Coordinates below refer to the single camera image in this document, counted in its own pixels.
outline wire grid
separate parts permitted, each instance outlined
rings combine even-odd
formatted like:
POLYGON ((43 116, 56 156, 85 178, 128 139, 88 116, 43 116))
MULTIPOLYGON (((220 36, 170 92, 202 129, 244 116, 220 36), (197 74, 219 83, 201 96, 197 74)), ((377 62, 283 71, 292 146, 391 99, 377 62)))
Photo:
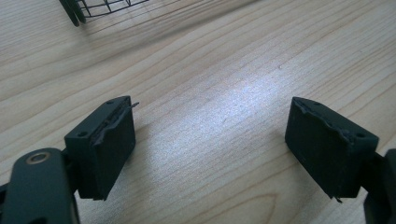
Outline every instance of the wire grid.
POLYGON ((107 14, 133 7, 149 0, 76 0, 85 18, 105 16, 107 14))

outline wooden table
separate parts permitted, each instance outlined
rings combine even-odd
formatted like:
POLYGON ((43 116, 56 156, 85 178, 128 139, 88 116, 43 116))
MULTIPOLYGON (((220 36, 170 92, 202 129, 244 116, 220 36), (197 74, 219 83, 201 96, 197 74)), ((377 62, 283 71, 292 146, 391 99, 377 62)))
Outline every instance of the wooden table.
POLYGON ((82 223, 363 223, 288 150, 292 96, 396 147, 396 1, 151 0, 74 27, 58 1, 0 8, 0 184, 13 162, 131 95, 137 145, 82 223))

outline rectangular black block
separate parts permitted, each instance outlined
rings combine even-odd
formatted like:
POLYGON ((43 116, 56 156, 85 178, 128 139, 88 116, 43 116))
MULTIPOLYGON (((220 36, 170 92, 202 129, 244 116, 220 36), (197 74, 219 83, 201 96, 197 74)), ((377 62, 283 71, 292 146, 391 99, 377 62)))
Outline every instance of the rectangular black block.
POLYGON ((64 141, 70 160, 78 164, 80 197, 105 200, 135 145, 130 97, 102 104, 64 141))
POLYGON ((354 198, 359 169, 375 154, 378 137, 325 105, 293 97, 286 143, 320 187, 336 198, 354 198))

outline wood grain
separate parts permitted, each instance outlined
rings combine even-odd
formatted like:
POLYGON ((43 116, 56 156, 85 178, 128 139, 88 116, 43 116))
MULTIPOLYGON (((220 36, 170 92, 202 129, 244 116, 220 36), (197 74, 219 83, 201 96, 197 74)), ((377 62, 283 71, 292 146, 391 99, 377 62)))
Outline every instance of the wood grain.
POLYGON ((363 223, 284 142, 292 96, 396 147, 393 0, 151 0, 76 28, 58 1, 0 8, 0 184, 13 162, 131 95, 137 146, 82 223, 363 223))

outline metal wire rack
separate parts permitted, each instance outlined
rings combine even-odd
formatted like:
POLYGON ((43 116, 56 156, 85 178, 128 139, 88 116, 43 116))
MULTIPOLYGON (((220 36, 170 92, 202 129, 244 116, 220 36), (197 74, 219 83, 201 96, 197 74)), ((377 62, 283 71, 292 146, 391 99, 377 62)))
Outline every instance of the metal wire rack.
POLYGON ((75 26, 87 18, 105 16, 149 0, 59 0, 75 26))

